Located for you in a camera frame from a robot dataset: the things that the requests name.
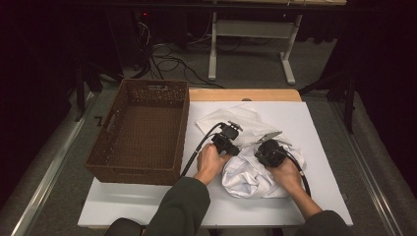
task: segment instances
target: wicker basket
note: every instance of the wicker basket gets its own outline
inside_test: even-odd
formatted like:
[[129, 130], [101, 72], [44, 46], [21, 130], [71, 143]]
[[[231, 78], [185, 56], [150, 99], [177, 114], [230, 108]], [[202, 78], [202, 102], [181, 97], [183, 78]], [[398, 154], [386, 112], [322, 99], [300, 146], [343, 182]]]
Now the wicker basket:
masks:
[[85, 167], [100, 182], [173, 185], [189, 106], [187, 82], [123, 80]]

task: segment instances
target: gray sleeve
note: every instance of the gray sleeve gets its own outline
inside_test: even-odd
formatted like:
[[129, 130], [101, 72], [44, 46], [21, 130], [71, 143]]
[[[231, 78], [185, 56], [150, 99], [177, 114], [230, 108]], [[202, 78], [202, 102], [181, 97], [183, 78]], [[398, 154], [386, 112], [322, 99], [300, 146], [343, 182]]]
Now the gray sleeve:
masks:
[[195, 235], [209, 208], [209, 191], [197, 179], [182, 177], [163, 197], [145, 235]]
[[343, 219], [332, 210], [324, 210], [306, 220], [296, 236], [352, 236], [353, 232]]

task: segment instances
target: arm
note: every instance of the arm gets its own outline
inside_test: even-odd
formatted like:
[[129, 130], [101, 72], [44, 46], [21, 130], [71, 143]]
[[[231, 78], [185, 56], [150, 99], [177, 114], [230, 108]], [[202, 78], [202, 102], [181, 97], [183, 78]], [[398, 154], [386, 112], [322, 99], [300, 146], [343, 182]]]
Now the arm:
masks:
[[322, 210], [301, 186], [301, 176], [294, 163], [285, 158], [281, 165], [269, 168], [273, 179], [284, 188], [298, 206], [306, 220], [297, 236], [353, 235], [343, 219], [332, 210]]
[[198, 172], [193, 178], [182, 177], [166, 193], [145, 235], [195, 235], [209, 208], [207, 185], [230, 157], [220, 157], [214, 145], [203, 147], [198, 156]]

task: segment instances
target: white cloth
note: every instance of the white cloth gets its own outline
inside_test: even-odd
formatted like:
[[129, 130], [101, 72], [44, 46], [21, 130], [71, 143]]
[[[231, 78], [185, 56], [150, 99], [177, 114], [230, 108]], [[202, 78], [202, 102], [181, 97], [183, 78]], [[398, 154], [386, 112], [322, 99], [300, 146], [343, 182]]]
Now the white cloth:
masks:
[[[232, 144], [238, 147], [252, 145], [263, 135], [278, 131], [273, 126], [261, 120], [261, 116], [250, 105], [250, 102], [229, 109], [218, 109], [201, 120], [196, 121], [196, 124], [206, 134], [217, 123], [223, 122], [227, 124], [228, 121], [240, 125], [243, 130], [242, 132], [239, 131], [239, 136], [236, 140], [232, 141]], [[220, 132], [219, 128], [214, 130], [214, 133], [218, 132]], [[276, 136], [275, 139], [290, 144], [283, 134]]]
[[[241, 149], [237, 156], [231, 158], [223, 169], [222, 185], [226, 191], [236, 198], [286, 198], [286, 191], [278, 186], [265, 167], [258, 162], [254, 155], [255, 142], [263, 135], [277, 132], [273, 126], [264, 123], [261, 116], [250, 105], [250, 102], [243, 103], [229, 109], [219, 109], [196, 121], [198, 127], [206, 134], [214, 125], [219, 122], [232, 121], [243, 129], [239, 136], [233, 141], [233, 145]], [[305, 161], [300, 149], [290, 147], [290, 141], [280, 134], [274, 137], [278, 143], [287, 151], [291, 152], [298, 160], [300, 166], [305, 166]]]
[[[299, 149], [284, 147], [297, 159], [300, 166], [305, 165]], [[237, 156], [224, 166], [221, 184], [236, 198], [286, 198], [288, 193], [273, 181], [270, 172], [254, 156], [254, 147], [244, 147]]]

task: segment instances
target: white tabletop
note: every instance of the white tabletop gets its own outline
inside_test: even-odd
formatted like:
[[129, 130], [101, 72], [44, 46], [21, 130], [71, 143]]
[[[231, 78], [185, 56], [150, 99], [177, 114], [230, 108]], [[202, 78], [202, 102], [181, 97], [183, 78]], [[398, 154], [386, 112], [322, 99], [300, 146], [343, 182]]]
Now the white tabletop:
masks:
[[[204, 134], [196, 120], [219, 108], [241, 104], [239, 101], [192, 101], [184, 146], [182, 168]], [[295, 101], [251, 101], [251, 106], [265, 123], [273, 125], [303, 151], [307, 162], [305, 174], [312, 198], [323, 209], [336, 211], [348, 225], [352, 219], [339, 192], [328, 164], [316, 128], [306, 103]], [[196, 162], [187, 176], [193, 176]], [[83, 227], [108, 227], [119, 217], [133, 219], [147, 225], [169, 186], [108, 184], [92, 181], [89, 195], [79, 219]], [[209, 185], [211, 204], [202, 227], [279, 227], [304, 223], [297, 206], [291, 199], [236, 199], [221, 186], [220, 176]]]

